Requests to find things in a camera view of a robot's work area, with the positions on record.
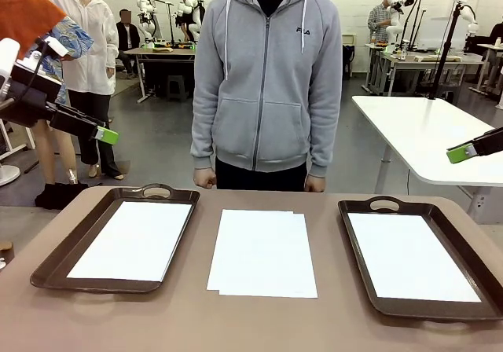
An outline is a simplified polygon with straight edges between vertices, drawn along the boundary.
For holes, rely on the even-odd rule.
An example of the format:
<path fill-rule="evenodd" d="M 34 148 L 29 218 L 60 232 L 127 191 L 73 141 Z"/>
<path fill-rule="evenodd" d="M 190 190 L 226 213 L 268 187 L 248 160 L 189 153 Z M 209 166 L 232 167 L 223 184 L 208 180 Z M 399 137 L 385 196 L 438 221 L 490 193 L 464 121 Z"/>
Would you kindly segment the black tripod pole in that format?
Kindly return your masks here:
<path fill-rule="evenodd" d="M 446 63 L 446 58 L 450 51 L 451 42 L 453 38 L 453 34 L 455 31 L 455 27 L 457 25 L 457 20 L 461 15 L 461 10 L 464 8 L 464 3 L 459 0 L 455 0 L 453 4 L 453 12 L 449 19 L 449 23 L 447 24 L 446 33 L 442 40 L 442 49 L 440 50 L 440 59 L 435 65 L 435 77 L 431 86 L 431 90 L 428 95 L 428 100 L 434 100 L 437 98 L 437 93 L 439 89 L 440 79 L 442 77 L 442 72 Z"/>

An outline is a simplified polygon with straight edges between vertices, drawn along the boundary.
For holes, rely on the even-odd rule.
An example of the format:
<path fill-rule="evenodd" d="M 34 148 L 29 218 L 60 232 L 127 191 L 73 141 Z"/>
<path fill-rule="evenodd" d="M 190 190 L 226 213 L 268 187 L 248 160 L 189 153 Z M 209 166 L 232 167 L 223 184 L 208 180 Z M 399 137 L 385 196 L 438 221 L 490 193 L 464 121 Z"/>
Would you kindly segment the white round stand base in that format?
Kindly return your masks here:
<path fill-rule="evenodd" d="M 20 169 L 12 165 L 0 164 L 0 187 L 8 185 L 20 177 Z"/>

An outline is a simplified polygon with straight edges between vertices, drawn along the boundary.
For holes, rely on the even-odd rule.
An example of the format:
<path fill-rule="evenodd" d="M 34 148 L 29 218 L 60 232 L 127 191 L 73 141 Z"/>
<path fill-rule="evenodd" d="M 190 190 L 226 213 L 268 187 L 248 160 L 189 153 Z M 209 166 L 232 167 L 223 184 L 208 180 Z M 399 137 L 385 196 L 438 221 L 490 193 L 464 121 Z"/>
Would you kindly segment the black bag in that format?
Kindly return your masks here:
<path fill-rule="evenodd" d="M 355 47 L 343 45 L 343 80 L 352 76 L 352 62 L 354 60 Z"/>

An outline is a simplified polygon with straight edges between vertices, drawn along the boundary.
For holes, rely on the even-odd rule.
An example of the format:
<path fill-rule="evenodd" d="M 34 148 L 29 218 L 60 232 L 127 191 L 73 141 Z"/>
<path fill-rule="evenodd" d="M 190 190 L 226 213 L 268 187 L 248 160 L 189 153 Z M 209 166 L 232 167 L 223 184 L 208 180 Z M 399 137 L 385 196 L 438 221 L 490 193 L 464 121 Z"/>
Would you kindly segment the figure in white jacket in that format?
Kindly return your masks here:
<path fill-rule="evenodd" d="M 80 58 L 63 64 L 71 106 L 105 123 L 116 90 L 119 36 L 112 11 L 103 0 L 50 0 L 92 39 Z"/>

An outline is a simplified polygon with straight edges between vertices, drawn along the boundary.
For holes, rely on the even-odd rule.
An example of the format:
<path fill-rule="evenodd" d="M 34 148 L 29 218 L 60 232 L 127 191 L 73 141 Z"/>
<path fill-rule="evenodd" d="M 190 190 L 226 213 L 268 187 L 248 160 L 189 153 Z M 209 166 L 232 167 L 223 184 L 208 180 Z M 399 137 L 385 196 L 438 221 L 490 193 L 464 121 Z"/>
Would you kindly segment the wooden background work table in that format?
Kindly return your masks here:
<path fill-rule="evenodd" d="M 172 49 L 172 48 L 159 48 L 159 49 L 146 49 L 135 48 L 124 52 L 126 55 L 134 57 L 138 69 L 138 78 L 141 89 L 141 97 L 137 99 L 136 103 L 140 104 L 148 100 L 150 97 L 156 96 L 156 91 L 147 89 L 145 81 L 144 64 L 169 64 L 171 66 L 176 64 L 194 65 L 195 50 L 190 49 Z"/>

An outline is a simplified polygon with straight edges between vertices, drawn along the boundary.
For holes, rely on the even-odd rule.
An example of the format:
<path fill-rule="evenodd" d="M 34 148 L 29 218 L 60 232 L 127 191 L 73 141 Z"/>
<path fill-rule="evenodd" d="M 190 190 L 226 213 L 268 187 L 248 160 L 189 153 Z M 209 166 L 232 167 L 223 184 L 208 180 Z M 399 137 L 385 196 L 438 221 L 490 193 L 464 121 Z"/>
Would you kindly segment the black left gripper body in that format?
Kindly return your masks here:
<path fill-rule="evenodd" d="M 0 102 L 0 119 L 24 127 L 33 127 L 39 120 L 51 122 L 60 89 L 58 80 L 14 64 L 5 99 Z"/>

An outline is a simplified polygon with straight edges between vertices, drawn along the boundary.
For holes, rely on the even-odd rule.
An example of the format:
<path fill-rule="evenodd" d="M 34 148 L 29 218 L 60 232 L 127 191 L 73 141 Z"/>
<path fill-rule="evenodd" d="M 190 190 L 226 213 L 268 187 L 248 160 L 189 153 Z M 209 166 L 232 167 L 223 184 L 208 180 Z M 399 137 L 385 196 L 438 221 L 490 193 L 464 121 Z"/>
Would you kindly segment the grey sleeved left forearm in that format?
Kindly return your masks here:
<path fill-rule="evenodd" d="M 340 101 L 340 93 L 310 98 L 310 175 L 313 177 L 324 178 L 332 162 Z"/>

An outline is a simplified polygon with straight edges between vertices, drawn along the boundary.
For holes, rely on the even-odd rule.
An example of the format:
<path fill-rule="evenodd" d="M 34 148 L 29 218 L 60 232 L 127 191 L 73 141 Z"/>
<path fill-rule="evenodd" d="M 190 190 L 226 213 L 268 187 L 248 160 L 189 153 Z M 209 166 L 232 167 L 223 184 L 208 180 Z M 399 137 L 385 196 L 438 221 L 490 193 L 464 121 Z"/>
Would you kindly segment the white side table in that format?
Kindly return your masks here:
<path fill-rule="evenodd" d="M 446 151 L 491 130 L 491 125 L 441 100 L 354 96 L 353 102 L 385 140 L 374 192 L 381 194 L 391 154 L 421 181 L 474 193 L 468 215 L 480 225 L 503 225 L 503 152 L 452 164 Z"/>

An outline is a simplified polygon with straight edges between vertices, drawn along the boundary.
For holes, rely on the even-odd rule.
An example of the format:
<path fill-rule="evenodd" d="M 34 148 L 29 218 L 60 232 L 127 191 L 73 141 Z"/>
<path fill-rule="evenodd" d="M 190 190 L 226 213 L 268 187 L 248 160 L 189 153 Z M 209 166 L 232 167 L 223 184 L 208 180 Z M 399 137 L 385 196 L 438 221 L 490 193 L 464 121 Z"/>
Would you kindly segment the grey background work table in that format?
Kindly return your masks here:
<path fill-rule="evenodd" d="M 480 55 L 455 53 L 440 65 L 440 56 L 408 52 L 405 57 L 389 54 L 381 46 L 368 44 L 369 67 L 362 89 L 375 96 L 412 97 L 428 94 L 440 75 L 439 90 L 456 94 L 464 76 L 483 65 Z"/>

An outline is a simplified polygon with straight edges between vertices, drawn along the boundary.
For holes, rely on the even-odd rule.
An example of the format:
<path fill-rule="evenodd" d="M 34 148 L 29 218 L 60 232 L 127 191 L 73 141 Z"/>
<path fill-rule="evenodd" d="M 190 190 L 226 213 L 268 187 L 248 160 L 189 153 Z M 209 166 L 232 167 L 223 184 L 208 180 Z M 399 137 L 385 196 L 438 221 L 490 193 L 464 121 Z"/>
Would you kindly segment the background person in plaid shirt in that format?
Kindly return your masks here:
<path fill-rule="evenodd" d="M 388 6 L 389 2 L 383 0 L 369 13 L 367 20 L 369 37 L 374 37 L 375 42 L 385 43 L 388 41 L 386 29 L 391 25 L 391 12 L 387 10 Z"/>

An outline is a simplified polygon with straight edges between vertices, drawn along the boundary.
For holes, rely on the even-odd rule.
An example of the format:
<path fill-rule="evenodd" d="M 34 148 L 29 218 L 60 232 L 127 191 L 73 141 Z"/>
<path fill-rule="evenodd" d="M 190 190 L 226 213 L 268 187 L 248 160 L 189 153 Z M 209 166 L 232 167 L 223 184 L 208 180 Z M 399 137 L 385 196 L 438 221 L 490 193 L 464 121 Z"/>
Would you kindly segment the black boom stand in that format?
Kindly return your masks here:
<path fill-rule="evenodd" d="M 404 23 L 404 30 L 400 41 L 400 48 L 410 51 L 413 48 L 413 37 L 417 29 L 422 0 L 406 0 L 404 6 L 410 6 L 411 9 Z"/>

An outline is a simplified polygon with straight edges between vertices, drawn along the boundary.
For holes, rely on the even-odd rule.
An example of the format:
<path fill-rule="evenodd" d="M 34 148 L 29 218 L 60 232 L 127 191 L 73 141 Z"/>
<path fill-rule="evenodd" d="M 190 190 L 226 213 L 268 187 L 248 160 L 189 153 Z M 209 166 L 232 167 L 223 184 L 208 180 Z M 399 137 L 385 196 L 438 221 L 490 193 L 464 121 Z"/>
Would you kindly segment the black cloth heap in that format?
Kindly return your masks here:
<path fill-rule="evenodd" d="M 47 210 L 63 210 L 67 207 L 82 191 L 88 189 L 88 184 L 45 184 L 44 190 L 36 196 L 35 206 Z"/>

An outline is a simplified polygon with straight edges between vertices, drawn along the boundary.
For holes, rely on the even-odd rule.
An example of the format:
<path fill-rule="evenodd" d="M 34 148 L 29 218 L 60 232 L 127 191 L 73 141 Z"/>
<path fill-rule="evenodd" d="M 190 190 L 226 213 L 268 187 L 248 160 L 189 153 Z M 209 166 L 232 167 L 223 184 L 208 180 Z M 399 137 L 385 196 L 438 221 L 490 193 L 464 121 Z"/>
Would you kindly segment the person in grey hoodie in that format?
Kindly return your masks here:
<path fill-rule="evenodd" d="M 218 98 L 213 188 L 305 191 L 310 98 L 342 95 L 342 59 L 340 16 L 330 0 L 212 0 L 196 48 L 194 93 Z"/>

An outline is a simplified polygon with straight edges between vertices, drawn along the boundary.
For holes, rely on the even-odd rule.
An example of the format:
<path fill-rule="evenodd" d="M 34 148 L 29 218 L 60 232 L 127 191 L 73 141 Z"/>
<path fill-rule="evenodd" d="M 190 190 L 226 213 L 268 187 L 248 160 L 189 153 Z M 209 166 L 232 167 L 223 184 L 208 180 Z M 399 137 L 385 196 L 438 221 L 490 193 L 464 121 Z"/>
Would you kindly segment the grey plastic stool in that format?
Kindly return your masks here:
<path fill-rule="evenodd" d="M 169 75 L 167 77 L 167 99 L 169 101 L 187 101 L 188 91 L 185 89 L 185 78 L 183 75 Z"/>

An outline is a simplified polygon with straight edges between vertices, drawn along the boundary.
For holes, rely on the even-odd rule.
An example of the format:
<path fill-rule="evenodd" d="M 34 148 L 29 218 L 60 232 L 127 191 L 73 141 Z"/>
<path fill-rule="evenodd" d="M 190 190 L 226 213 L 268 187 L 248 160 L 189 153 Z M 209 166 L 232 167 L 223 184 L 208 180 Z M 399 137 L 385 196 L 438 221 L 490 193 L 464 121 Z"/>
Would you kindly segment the grey sleeved right forearm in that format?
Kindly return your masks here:
<path fill-rule="evenodd" d="M 218 98 L 205 96 L 196 90 L 193 98 L 192 144 L 190 153 L 197 170 L 211 167 L 214 153 L 212 128 L 218 108 Z"/>

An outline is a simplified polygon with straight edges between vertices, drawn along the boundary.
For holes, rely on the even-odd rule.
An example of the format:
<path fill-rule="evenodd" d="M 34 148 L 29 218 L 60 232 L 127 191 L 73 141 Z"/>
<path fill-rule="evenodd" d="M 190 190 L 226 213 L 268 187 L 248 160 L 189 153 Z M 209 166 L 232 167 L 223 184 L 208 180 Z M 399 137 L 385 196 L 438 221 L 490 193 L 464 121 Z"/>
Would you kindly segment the person's right hand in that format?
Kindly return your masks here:
<path fill-rule="evenodd" d="M 213 168 L 195 169 L 193 182 L 202 189 L 211 189 L 217 185 L 217 178 Z"/>

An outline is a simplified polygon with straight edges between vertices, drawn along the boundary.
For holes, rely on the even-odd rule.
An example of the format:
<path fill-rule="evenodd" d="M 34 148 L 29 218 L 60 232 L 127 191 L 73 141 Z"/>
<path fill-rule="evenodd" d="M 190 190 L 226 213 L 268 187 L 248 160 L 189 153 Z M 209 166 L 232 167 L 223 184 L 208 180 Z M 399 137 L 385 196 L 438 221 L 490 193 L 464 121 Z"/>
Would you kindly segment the background person in black jacket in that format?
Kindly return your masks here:
<path fill-rule="evenodd" d="M 140 46 L 140 36 L 138 29 L 131 23 L 131 11 L 121 9 L 119 11 L 120 21 L 116 23 L 118 32 L 118 59 L 126 69 L 127 75 L 134 77 L 138 74 L 138 67 L 133 63 L 132 56 L 126 54 L 126 51 L 136 49 Z"/>

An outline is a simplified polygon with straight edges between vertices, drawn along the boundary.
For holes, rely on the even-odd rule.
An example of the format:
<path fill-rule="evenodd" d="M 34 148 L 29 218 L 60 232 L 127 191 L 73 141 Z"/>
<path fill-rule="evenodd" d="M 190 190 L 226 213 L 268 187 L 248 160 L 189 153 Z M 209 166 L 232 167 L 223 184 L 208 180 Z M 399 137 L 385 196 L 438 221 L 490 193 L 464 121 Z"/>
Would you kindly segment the brown plastic serving tray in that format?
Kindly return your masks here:
<path fill-rule="evenodd" d="M 367 200 L 341 200 L 338 208 L 354 259 L 369 301 L 383 315 L 426 321 L 471 322 L 503 321 L 503 284 L 493 275 L 479 254 L 460 234 L 456 226 L 432 203 L 404 202 L 391 196 Z M 348 215 L 419 215 L 424 218 L 443 247 L 453 258 L 481 298 L 480 302 L 443 302 L 414 299 L 379 298 L 373 287 Z"/>
<path fill-rule="evenodd" d="M 37 288 L 85 292 L 92 294 L 143 295 L 160 288 L 164 279 L 69 278 L 71 268 L 84 254 L 98 233 L 105 227 L 123 202 L 143 204 L 185 204 L 185 218 L 176 244 L 182 240 L 200 199 L 196 190 L 174 189 L 165 184 L 150 184 L 140 188 L 117 187 L 106 192 L 90 213 L 63 239 L 33 272 L 30 282 Z"/>

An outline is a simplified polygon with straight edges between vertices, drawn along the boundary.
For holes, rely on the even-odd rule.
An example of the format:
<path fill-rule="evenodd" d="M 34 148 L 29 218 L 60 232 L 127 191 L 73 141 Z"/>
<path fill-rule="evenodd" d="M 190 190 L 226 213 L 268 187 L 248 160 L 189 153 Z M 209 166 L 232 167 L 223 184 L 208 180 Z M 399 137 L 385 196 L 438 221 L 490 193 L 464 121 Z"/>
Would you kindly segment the person's left hand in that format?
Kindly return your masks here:
<path fill-rule="evenodd" d="M 305 182 L 305 191 L 309 193 L 323 193 L 326 188 L 325 178 L 308 175 Z"/>

